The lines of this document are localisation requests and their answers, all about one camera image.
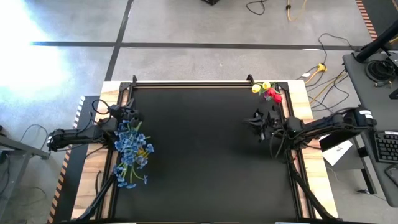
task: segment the wooden table frame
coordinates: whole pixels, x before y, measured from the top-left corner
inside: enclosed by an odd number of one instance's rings
[[[311,121],[313,117],[303,81],[281,80],[278,82],[285,84],[284,88],[286,91],[282,90],[282,107],[285,117],[296,116],[305,121]],[[129,84],[130,82],[120,81],[104,82],[100,99],[106,101],[109,105],[125,104],[129,95],[132,93],[131,88],[129,88]],[[250,88],[249,82],[247,81],[149,81],[136,82],[136,84],[137,86],[134,86],[133,88],[187,88],[187,85],[194,86],[195,88]],[[126,89],[124,91],[119,91],[121,86],[124,86]],[[104,113],[107,111],[107,108],[105,105],[99,104],[98,111]],[[100,118],[105,118],[107,116],[108,115],[97,114],[95,119],[99,120]],[[319,142],[312,141],[310,145],[319,147]],[[90,144],[88,146],[87,154],[98,147],[98,144]],[[338,214],[333,194],[331,192],[322,152],[317,149],[306,148],[302,150],[302,154],[299,155],[298,158],[299,159],[295,161],[297,170],[301,173],[303,179],[307,181],[312,192],[320,203],[331,215],[337,217]],[[109,174],[109,168],[116,163],[116,159],[116,151],[98,151],[86,159],[83,166],[83,172],[81,173],[72,218],[79,217],[95,198],[96,193],[93,189],[93,185],[95,184],[97,172],[100,170],[102,173]],[[298,206],[300,211],[298,211],[299,214],[297,215],[303,218],[320,218],[319,214],[314,212],[312,207],[308,207],[308,200],[305,198],[300,186],[295,182],[294,184],[299,195],[297,199],[299,199],[300,202]],[[100,206],[99,210],[101,210],[101,213],[97,212],[96,216],[93,218],[108,218],[110,215],[114,214],[113,207],[109,205],[113,204],[113,200],[116,198],[115,192],[117,192],[117,188],[116,186],[112,186],[107,192],[105,199],[103,200],[103,204]]]

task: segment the black tabletop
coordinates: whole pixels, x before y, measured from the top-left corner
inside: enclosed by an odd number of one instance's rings
[[[368,60],[384,60],[386,57],[387,55],[384,54],[375,54]],[[372,112],[373,118],[377,121],[376,129],[378,131],[398,130],[398,100],[391,100],[388,97],[393,90],[398,88],[398,82],[395,81],[392,88],[376,88],[374,82],[364,73],[365,64],[355,61],[352,55],[344,55],[343,60],[361,104]],[[384,173],[384,170],[390,164],[376,162],[370,134],[362,133],[361,136],[388,204],[392,207],[398,207],[398,187]]]
[[[272,103],[249,88],[138,89],[141,131],[155,146],[121,189],[116,218],[137,222],[274,222],[296,217],[287,165],[242,122]]]

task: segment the black floor stripe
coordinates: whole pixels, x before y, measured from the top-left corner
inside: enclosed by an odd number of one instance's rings
[[[201,49],[267,49],[267,50],[305,50],[319,49],[320,45],[284,45],[284,44],[197,44],[197,43],[122,43],[121,47],[137,48],[201,48]],[[351,50],[349,46],[325,45],[325,50]]]
[[[34,41],[33,46],[51,47],[114,47],[114,42],[67,42],[67,41]]]
[[[126,10],[124,11],[123,20],[120,24],[118,38],[116,39],[116,45],[114,46],[111,60],[109,61],[108,70],[106,71],[105,81],[110,81],[112,79],[114,66],[116,65],[116,60],[118,59],[120,46],[122,44],[124,32],[126,31],[127,22],[129,20],[129,14],[134,0],[128,0]]]

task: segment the black table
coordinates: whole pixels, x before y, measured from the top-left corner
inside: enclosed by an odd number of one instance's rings
[[[372,55],[369,60],[384,60],[385,54]],[[355,60],[353,55],[344,55],[346,71],[349,74],[354,88],[358,94],[361,104],[372,112],[373,118],[377,120],[378,131],[395,131],[398,130],[398,100],[392,104],[389,94],[398,88],[398,82],[392,84],[392,88],[375,88],[374,82],[371,81],[364,73],[365,64]],[[386,196],[387,202],[392,207],[398,207],[398,187],[388,178],[384,170],[391,164],[377,162],[373,153],[373,137],[369,132],[361,134],[366,152],[372,162],[377,178],[380,181],[381,188]]]

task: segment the black box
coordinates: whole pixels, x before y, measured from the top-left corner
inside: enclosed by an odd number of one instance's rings
[[[207,2],[208,4],[211,4],[212,6],[214,6],[218,0],[204,0],[205,2]]]

